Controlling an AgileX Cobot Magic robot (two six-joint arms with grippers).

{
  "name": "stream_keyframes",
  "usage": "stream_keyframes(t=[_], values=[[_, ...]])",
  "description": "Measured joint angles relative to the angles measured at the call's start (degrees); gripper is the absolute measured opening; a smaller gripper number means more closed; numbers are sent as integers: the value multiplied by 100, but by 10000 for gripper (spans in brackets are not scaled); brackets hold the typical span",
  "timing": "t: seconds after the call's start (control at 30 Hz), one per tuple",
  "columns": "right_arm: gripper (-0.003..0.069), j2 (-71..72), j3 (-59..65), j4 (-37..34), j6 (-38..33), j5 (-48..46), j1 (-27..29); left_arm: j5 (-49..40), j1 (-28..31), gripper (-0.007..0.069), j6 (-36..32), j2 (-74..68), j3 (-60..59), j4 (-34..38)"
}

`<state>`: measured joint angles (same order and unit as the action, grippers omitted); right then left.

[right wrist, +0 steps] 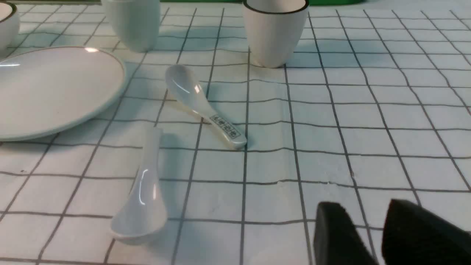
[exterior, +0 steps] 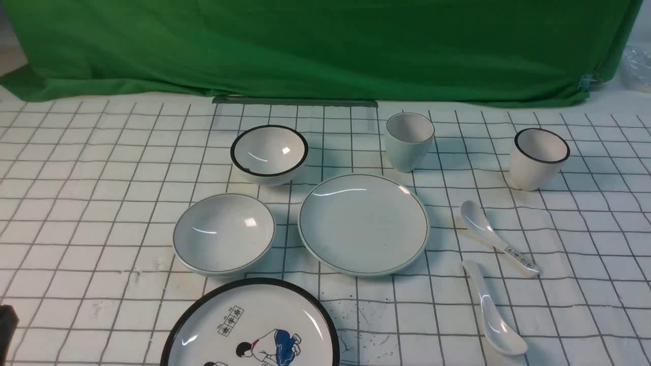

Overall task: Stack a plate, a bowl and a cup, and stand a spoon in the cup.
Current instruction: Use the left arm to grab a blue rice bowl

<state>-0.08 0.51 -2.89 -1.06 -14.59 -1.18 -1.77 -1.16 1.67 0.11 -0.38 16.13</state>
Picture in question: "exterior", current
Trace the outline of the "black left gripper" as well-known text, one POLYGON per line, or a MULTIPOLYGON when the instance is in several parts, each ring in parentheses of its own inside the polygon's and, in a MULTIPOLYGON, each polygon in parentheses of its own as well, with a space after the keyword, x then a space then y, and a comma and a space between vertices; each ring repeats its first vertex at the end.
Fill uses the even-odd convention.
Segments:
POLYGON ((1 328, 0 328, 0 357, 1 360, 7 360, 10 343, 18 327, 19 318, 11 305, 1 305, 1 328))

